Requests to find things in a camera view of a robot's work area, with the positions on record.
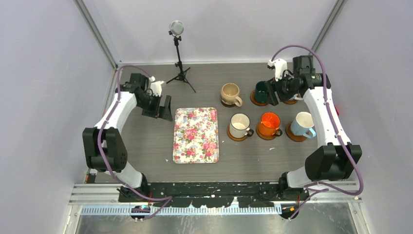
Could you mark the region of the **dark green mug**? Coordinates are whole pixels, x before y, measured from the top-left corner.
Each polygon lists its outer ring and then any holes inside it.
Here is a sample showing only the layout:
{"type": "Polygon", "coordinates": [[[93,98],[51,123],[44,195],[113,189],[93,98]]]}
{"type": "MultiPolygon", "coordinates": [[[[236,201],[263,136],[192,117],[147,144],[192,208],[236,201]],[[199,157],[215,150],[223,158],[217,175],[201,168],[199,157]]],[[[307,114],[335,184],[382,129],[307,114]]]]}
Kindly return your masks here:
{"type": "Polygon", "coordinates": [[[257,103],[267,103],[267,87],[265,81],[259,81],[256,83],[254,90],[254,99],[257,103]]]}

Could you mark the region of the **white mug blue base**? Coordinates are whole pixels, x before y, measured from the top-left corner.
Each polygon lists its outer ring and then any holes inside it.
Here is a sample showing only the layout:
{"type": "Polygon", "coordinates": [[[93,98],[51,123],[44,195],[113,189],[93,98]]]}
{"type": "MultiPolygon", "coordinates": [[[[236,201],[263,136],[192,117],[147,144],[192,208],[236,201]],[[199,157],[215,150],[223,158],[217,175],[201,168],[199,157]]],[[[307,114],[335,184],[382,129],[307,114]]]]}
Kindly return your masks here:
{"type": "Polygon", "coordinates": [[[293,95],[291,100],[303,100],[303,98],[300,96],[300,94],[295,94],[295,95],[293,95]]]}

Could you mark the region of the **orange mug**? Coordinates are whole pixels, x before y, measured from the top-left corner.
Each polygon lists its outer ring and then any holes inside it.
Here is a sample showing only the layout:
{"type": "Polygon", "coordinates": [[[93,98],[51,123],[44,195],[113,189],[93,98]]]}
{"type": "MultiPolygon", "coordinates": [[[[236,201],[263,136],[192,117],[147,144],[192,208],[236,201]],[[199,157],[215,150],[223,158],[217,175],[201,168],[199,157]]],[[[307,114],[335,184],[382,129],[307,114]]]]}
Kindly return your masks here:
{"type": "Polygon", "coordinates": [[[281,119],[277,114],[273,112],[263,113],[257,125],[258,134],[264,139],[280,137],[283,134],[280,124],[281,119]]]}

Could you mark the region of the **floral serving tray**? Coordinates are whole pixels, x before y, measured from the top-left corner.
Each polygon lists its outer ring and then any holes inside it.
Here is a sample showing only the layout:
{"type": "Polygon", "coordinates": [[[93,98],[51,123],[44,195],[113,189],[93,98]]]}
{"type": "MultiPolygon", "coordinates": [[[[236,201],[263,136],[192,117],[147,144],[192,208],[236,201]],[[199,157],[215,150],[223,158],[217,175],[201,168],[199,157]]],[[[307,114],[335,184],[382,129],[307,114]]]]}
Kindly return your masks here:
{"type": "Polygon", "coordinates": [[[198,107],[176,110],[172,159],[176,164],[218,162],[219,135],[216,108],[198,107]]]}

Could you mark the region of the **beige mug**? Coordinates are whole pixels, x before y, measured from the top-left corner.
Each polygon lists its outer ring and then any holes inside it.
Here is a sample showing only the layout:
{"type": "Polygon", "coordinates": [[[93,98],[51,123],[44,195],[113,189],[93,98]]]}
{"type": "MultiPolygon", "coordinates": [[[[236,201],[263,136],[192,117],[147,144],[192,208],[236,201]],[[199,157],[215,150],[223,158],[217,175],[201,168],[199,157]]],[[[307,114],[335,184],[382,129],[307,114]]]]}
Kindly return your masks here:
{"type": "Polygon", "coordinates": [[[220,98],[226,104],[236,104],[237,107],[243,105],[243,100],[240,98],[240,89],[234,83],[227,83],[222,86],[220,98]]]}

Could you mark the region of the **white light blue mug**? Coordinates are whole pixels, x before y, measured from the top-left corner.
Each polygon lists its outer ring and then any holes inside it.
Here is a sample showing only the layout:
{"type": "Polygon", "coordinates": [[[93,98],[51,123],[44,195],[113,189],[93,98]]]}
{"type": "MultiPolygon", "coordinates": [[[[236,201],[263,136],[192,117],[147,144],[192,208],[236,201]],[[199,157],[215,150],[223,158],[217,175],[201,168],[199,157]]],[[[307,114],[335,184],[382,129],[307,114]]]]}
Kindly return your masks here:
{"type": "Polygon", "coordinates": [[[290,130],[295,136],[314,138],[317,133],[313,127],[312,115],[309,112],[299,112],[291,123],[290,130]]]}

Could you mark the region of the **white mug brown rim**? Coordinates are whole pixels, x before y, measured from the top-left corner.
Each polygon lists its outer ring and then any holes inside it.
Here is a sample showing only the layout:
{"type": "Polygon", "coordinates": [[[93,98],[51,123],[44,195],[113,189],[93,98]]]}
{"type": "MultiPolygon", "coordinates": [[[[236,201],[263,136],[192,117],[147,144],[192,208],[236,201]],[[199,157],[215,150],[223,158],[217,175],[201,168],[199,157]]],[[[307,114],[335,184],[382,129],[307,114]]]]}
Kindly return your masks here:
{"type": "Polygon", "coordinates": [[[230,123],[233,127],[237,128],[237,129],[246,129],[249,128],[250,131],[252,132],[253,130],[250,128],[250,118],[242,113],[237,113],[234,114],[231,119],[230,119],[230,123]]]}

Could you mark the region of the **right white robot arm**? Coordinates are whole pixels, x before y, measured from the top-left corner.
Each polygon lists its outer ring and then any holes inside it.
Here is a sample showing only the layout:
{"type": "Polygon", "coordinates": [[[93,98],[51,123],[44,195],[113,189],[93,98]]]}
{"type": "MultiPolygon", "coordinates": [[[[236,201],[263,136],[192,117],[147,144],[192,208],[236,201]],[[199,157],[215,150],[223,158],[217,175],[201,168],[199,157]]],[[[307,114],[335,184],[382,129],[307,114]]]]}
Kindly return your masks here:
{"type": "Polygon", "coordinates": [[[362,155],[359,145],[353,144],[346,135],[335,110],[330,80],[320,61],[321,73],[316,73],[314,56],[298,56],[293,59],[293,71],[281,58],[272,58],[267,67],[274,77],[266,82],[268,101],[277,105],[299,94],[307,105],[314,123],[317,149],[306,158],[303,167],[284,173],[278,186],[278,194],[291,200],[300,190],[322,191],[334,189],[346,195],[358,196],[364,182],[357,163],[362,155]]]}

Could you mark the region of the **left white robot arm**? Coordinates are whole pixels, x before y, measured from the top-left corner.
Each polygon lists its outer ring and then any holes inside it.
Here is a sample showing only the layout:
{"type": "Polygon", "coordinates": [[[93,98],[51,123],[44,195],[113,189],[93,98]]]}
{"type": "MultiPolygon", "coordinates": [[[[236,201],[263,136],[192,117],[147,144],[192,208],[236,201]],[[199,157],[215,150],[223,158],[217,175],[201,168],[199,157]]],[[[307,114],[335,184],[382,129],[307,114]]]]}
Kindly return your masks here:
{"type": "Polygon", "coordinates": [[[172,121],[171,96],[161,105],[162,90],[166,83],[140,73],[131,74],[130,80],[118,84],[114,100],[102,119],[82,132],[83,147],[88,168],[111,175],[122,185],[120,193],[145,201],[150,189],[145,175],[128,161],[128,152],[121,132],[130,113],[136,107],[142,115],[172,121]]]}

